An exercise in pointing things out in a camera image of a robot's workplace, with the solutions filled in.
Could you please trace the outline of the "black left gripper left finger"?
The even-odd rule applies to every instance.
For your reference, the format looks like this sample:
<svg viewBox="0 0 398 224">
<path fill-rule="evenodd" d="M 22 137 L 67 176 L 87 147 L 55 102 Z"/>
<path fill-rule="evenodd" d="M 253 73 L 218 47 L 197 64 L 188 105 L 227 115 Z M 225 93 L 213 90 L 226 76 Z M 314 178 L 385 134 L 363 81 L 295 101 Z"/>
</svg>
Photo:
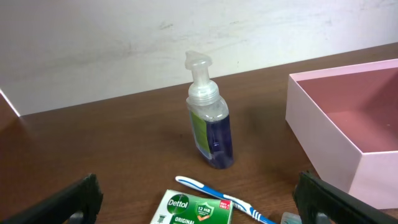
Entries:
<svg viewBox="0 0 398 224">
<path fill-rule="evenodd" d="M 101 210 L 103 193 L 95 174 L 71 184 L 45 200 L 1 223 L 86 223 L 93 224 Z"/>
</svg>

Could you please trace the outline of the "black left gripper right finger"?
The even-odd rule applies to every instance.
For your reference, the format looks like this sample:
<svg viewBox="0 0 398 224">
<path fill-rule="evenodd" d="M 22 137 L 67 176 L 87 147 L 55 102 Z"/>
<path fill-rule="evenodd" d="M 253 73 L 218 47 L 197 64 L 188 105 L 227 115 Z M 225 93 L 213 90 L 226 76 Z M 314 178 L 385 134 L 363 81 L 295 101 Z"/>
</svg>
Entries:
<svg viewBox="0 0 398 224">
<path fill-rule="evenodd" d="M 299 174 L 293 199 L 303 224 L 397 224 L 397 219 L 309 172 Z"/>
</svg>

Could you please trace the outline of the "pink cardboard box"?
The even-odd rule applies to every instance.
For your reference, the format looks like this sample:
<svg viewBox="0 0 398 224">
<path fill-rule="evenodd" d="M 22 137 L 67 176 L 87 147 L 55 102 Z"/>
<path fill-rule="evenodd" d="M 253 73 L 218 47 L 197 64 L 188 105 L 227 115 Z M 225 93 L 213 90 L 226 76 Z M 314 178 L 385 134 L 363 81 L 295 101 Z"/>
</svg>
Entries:
<svg viewBox="0 0 398 224">
<path fill-rule="evenodd" d="M 322 180 L 397 207 L 397 60 L 291 74 L 285 118 Z"/>
</svg>

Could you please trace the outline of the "green Dettol soap box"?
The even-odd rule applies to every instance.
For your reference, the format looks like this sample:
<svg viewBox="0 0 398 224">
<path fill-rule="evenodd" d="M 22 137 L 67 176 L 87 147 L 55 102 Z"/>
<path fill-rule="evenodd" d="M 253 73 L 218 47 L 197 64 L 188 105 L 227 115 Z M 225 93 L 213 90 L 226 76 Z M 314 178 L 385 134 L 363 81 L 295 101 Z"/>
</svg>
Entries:
<svg viewBox="0 0 398 224">
<path fill-rule="evenodd" d="M 202 198 L 166 190 L 150 224 L 231 224 L 230 200 Z"/>
</svg>

